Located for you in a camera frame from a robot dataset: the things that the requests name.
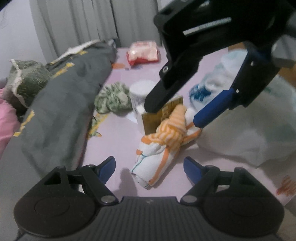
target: red package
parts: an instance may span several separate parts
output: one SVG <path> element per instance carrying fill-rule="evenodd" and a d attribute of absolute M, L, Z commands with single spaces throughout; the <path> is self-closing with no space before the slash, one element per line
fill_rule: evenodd
<path fill-rule="evenodd" d="M 159 62 L 160 56 L 157 44 L 154 41 L 135 42 L 126 53 L 130 66 L 137 64 Z"/>

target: gray blanket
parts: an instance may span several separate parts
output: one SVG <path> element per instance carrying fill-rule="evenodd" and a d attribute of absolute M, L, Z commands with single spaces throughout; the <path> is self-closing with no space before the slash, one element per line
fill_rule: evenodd
<path fill-rule="evenodd" d="M 1 241 L 15 240 L 13 209 L 25 193 L 54 167 L 77 167 L 95 97 L 115 59 L 114 48 L 97 43 L 63 60 L 59 73 L 36 96 L 0 160 Z"/>

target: rolled towel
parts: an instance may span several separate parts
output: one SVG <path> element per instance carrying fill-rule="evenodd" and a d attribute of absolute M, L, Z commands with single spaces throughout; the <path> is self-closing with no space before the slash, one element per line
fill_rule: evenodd
<path fill-rule="evenodd" d="M 131 174 L 142 187 L 153 186 L 176 158 L 180 147 L 199 137 L 201 129 L 192 122 L 195 114 L 193 109 L 177 105 L 156 133 L 141 139 Z"/>

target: screw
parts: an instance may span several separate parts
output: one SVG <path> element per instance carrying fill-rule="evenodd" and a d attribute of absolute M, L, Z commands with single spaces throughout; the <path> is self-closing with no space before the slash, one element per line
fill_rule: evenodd
<path fill-rule="evenodd" d="M 168 71 L 168 67 L 167 66 L 164 66 L 163 67 L 163 73 L 165 74 L 167 71 Z"/>
<path fill-rule="evenodd" d="M 103 196 L 101 198 L 101 201 L 103 203 L 113 203 L 116 200 L 116 198 L 114 196 L 108 195 L 108 196 Z"/>
<path fill-rule="evenodd" d="M 197 197 L 187 195 L 187 196 L 182 197 L 182 200 L 186 203 L 195 203 L 197 201 Z"/>

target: green patterned cloth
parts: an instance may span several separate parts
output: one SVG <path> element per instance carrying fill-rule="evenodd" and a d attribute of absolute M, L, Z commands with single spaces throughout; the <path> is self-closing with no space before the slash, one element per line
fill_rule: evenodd
<path fill-rule="evenodd" d="M 28 108 L 35 96 L 42 90 L 51 74 L 36 61 L 11 60 L 12 67 L 9 73 L 4 92 L 11 91 L 20 103 Z"/>
<path fill-rule="evenodd" d="M 132 109 L 129 89 L 120 82 L 104 86 L 97 95 L 94 104 L 96 111 L 100 114 Z"/>

